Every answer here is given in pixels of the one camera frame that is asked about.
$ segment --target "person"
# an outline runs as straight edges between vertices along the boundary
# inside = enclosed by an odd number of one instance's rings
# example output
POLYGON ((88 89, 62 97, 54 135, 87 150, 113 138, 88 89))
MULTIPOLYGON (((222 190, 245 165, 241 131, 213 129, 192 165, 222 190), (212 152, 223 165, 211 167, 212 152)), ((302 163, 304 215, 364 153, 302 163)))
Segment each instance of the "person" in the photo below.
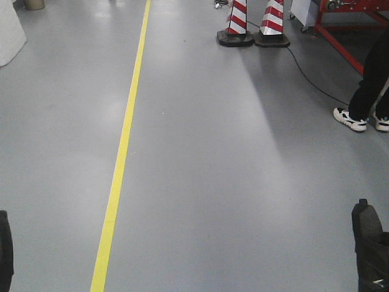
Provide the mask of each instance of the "person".
MULTIPOLYGON (((354 93, 348 109, 335 108, 333 115, 338 122, 352 130, 363 132, 367 129, 370 109, 379 98, 389 77, 389 27, 369 51, 363 70, 363 80, 354 93)), ((386 90, 373 113, 376 130, 389 131, 389 90, 386 90)))

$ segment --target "trash bin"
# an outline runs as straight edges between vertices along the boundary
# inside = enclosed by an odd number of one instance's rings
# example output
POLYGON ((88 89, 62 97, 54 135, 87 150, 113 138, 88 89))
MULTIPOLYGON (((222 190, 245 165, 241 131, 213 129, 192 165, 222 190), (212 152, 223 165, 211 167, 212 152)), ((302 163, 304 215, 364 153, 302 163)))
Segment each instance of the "trash bin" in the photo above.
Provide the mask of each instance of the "trash bin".
POLYGON ((28 10, 38 10, 44 8, 44 0, 24 0, 24 5, 28 10))

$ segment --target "red metal frame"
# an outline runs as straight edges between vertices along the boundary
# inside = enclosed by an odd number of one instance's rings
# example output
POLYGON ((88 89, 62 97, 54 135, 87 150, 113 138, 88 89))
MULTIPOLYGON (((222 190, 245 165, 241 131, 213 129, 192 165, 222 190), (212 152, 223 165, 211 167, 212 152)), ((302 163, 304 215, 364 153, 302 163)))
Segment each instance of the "red metal frame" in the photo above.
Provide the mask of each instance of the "red metal frame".
POLYGON ((326 9, 327 0, 322 0, 320 9, 317 14, 315 32, 320 32, 338 51, 343 55, 347 61, 359 72, 360 75, 363 75, 363 65, 354 58, 348 50, 340 44, 330 33, 330 30, 356 30, 356 29, 368 29, 376 30, 383 29, 389 26, 389 19, 383 15, 377 13, 377 11, 389 11, 389 1, 382 2, 382 0, 354 0, 351 5, 343 5, 336 10, 327 10, 326 9), (368 16, 372 17, 378 22, 376 26, 323 26, 322 18, 324 13, 331 12, 364 12, 368 16))

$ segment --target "black object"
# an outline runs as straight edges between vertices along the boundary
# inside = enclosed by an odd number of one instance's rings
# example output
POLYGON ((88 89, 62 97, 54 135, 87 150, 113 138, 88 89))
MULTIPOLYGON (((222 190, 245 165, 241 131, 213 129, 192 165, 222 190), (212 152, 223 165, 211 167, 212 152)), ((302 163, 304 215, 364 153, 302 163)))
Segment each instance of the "black object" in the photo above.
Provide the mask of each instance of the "black object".
POLYGON ((13 276, 13 244, 7 212, 0 210, 0 292, 9 292, 13 276))
POLYGON ((286 35, 264 35, 261 30, 253 33, 254 42, 259 47, 288 47, 291 42, 288 40, 286 35))
POLYGON ((225 47, 249 47, 254 43, 254 38, 248 30, 244 35, 229 34, 225 30, 220 30, 216 37, 219 44, 225 47))
POLYGON ((359 276, 358 292, 389 292, 389 232, 366 199, 352 212, 359 276))

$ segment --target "shoe sole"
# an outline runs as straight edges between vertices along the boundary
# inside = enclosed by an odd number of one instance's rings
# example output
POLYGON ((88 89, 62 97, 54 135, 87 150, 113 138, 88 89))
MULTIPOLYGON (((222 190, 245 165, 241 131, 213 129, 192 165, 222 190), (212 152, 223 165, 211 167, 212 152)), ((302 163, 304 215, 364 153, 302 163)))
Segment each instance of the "shoe sole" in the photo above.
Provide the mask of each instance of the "shoe sole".
POLYGON ((338 122, 346 125, 347 127, 350 127, 350 129, 354 130, 355 132, 364 132, 364 131, 366 131, 366 126, 358 126, 358 125, 354 125, 353 123, 347 122, 343 118, 343 116, 338 112, 337 109, 334 109, 333 115, 334 115, 335 120, 337 120, 338 122))
POLYGON ((389 126, 384 126, 384 125, 379 124, 379 121, 377 120, 377 116, 376 116, 375 112, 373 113, 373 117, 376 120, 376 130, 377 131, 386 132, 386 133, 389 132, 389 126))

